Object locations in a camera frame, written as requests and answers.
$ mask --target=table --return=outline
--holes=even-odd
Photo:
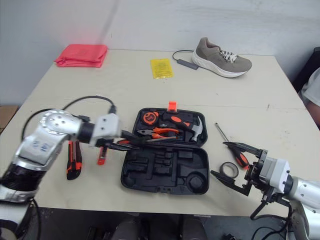
[[[20,143],[27,116],[42,108],[62,108],[86,95],[111,98],[123,129],[131,131],[137,113],[146,107],[166,108],[177,101],[178,108],[201,112],[206,119],[208,141],[203,148],[210,169],[233,161],[214,126],[218,122],[231,141],[269,150],[269,156],[289,161],[291,173],[308,180],[320,180],[320,135],[308,111],[273,56],[246,55],[252,69],[238,78],[223,78],[208,70],[193,70],[171,60],[173,78],[153,79],[151,59],[169,58],[171,52],[110,50],[101,68],[59,68],[54,64],[38,83],[0,136],[0,174],[3,174]],[[181,53],[178,58],[190,60]],[[109,109],[108,103],[88,99],[70,107],[73,114],[92,121]],[[26,133],[36,127],[30,122]],[[262,194],[252,189],[249,197],[229,189],[210,177],[204,195],[170,195],[127,189],[120,176],[125,152],[110,150],[105,165],[97,165],[97,148],[82,144],[81,175],[66,179],[67,143],[40,184],[36,199],[41,207],[183,213],[199,215],[249,216],[260,204]],[[245,154],[249,161],[256,158]],[[245,183],[240,170],[236,184]],[[273,203],[263,213],[285,216],[287,209]]]

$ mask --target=black tool case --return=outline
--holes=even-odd
[[[144,114],[157,112],[158,119],[153,125],[142,121]],[[183,121],[199,125],[203,130],[196,142],[192,142],[193,132],[177,127],[170,116],[178,116]],[[133,134],[138,130],[154,128],[179,129],[177,139],[149,142],[137,150],[128,151],[121,173],[121,183],[135,190],[162,192],[176,195],[201,195],[209,188],[209,161],[205,150],[200,148],[208,139],[205,117],[194,111],[177,110],[169,112],[165,108],[143,108],[139,111]],[[176,133],[161,134],[171,137]]]

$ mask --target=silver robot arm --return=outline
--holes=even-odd
[[[98,141],[103,143],[121,135],[120,120],[114,113],[100,116],[94,125],[63,110],[45,112],[36,130],[18,147],[1,179],[0,228],[17,231],[26,216],[30,199],[36,195],[64,141],[79,140],[96,146]]]
[[[320,240],[320,183],[291,176],[288,161],[268,157],[265,149],[238,142],[224,144],[241,152],[254,154],[258,158],[257,162],[249,165],[244,177],[247,183],[242,187],[235,185],[234,179],[211,171],[225,186],[246,196],[252,186],[261,190],[261,205],[250,218],[258,219],[256,215],[265,205],[277,202],[289,207],[289,210],[292,209],[287,222],[291,223],[294,235],[288,234],[289,240]]]

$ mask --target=screwdriver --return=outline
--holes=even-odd
[[[230,142],[228,140],[228,138],[226,137],[226,135],[224,134],[224,132],[221,130],[219,124],[216,122],[215,123],[216,128],[219,130],[219,132],[221,133],[221,135],[223,136],[223,138],[227,141]],[[245,155],[239,151],[238,149],[232,148],[231,146],[228,146],[228,148],[230,149],[230,151],[232,152],[232,155],[234,156],[236,162],[244,169],[247,169],[249,166],[249,161],[248,159],[245,157]]]

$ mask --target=beige sneaker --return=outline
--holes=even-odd
[[[207,37],[200,39],[198,47],[193,51],[192,61],[198,66],[226,78],[238,77],[248,72],[252,67],[249,59],[221,50],[218,45],[209,42]]]

